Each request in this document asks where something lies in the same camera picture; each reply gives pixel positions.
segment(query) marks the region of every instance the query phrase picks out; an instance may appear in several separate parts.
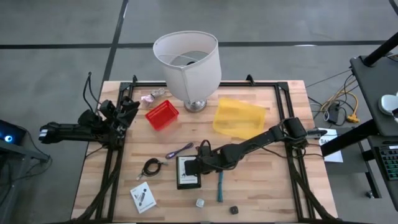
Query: white card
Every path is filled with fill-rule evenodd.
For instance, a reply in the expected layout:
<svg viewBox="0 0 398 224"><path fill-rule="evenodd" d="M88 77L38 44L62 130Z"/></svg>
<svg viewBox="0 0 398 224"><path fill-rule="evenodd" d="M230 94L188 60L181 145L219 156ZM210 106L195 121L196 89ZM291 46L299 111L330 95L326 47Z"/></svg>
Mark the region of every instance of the white card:
<svg viewBox="0 0 398 224"><path fill-rule="evenodd" d="M156 205L155 198L152 195L147 182L131 189L130 194L136 204L138 213L140 214Z"/></svg>
<svg viewBox="0 0 398 224"><path fill-rule="evenodd" d="M178 183L179 184L197 184L198 177L195 175L186 175L185 174L185 161L191 161L196 159L195 156L185 156L178 158Z"/></svg>
<svg viewBox="0 0 398 224"><path fill-rule="evenodd" d="M334 138L337 138L337 132L335 129L319 128L319 130L325 130L327 133L319 139L319 145L326 144ZM325 162L343 162L343 156L341 151L337 151L329 156L325 156Z"/></svg>

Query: keyboard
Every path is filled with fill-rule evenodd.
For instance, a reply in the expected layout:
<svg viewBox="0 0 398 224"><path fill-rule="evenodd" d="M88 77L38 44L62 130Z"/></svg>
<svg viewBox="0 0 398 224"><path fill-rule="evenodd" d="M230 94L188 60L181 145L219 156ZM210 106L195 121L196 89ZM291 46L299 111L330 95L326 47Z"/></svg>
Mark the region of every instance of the keyboard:
<svg viewBox="0 0 398 224"><path fill-rule="evenodd" d="M384 163L384 172L389 180L398 180L398 148L382 146L379 150Z"/></svg>

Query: small cube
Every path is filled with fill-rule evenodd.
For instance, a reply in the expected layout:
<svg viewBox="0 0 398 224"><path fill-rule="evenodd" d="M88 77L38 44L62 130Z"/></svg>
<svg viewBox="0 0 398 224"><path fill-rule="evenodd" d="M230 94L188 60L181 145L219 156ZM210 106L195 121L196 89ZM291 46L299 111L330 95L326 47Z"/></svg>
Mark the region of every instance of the small cube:
<svg viewBox="0 0 398 224"><path fill-rule="evenodd" d="M232 215L238 214L239 210L237 206L232 206L231 208L229 208L229 212L231 212Z"/></svg>
<svg viewBox="0 0 398 224"><path fill-rule="evenodd" d="M205 201L203 199L199 198L197 200L197 207L203 208L204 205L205 205Z"/></svg>

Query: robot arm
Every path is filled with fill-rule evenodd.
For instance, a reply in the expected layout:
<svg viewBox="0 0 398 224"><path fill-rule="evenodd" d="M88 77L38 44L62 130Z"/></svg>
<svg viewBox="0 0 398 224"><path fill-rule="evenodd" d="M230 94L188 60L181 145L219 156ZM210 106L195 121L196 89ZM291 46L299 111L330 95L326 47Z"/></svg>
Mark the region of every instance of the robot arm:
<svg viewBox="0 0 398 224"><path fill-rule="evenodd" d="M210 143L204 140L198 149L197 158L185 161L185 172L187 175L195 175L208 174L214 170L217 172L231 170L246 154L273 142L283 141L297 147L304 147L308 144L306 135L307 132L300 120L289 118L241 144L227 144L211 150Z"/></svg>
<svg viewBox="0 0 398 224"><path fill-rule="evenodd" d="M43 144L70 140L94 141L103 146L116 145L118 138L123 137L124 131L132 123L139 105L139 102L134 102L124 96L121 101L121 109L117 110L112 101L105 100L99 108L105 120L91 110L86 110L80 115L77 124L50 122L42 126L39 140Z"/></svg>

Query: white lamp shade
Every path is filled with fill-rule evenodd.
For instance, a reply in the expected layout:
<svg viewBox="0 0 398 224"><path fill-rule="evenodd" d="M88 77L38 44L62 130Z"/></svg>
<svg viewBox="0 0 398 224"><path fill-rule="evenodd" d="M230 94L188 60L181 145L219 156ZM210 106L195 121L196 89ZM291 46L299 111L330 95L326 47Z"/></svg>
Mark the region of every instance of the white lamp shade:
<svg viewBox="0 0 398 224"><path fill-rule="evenodd" d="M185 57L183 54L189 52L203 52L207 56L190 65L171 64L177 57ZM215 36L200 31L167 34L156 40L154 53L162 62L168 89L179 100L205 100L218 88L221 65Z"/></svg>

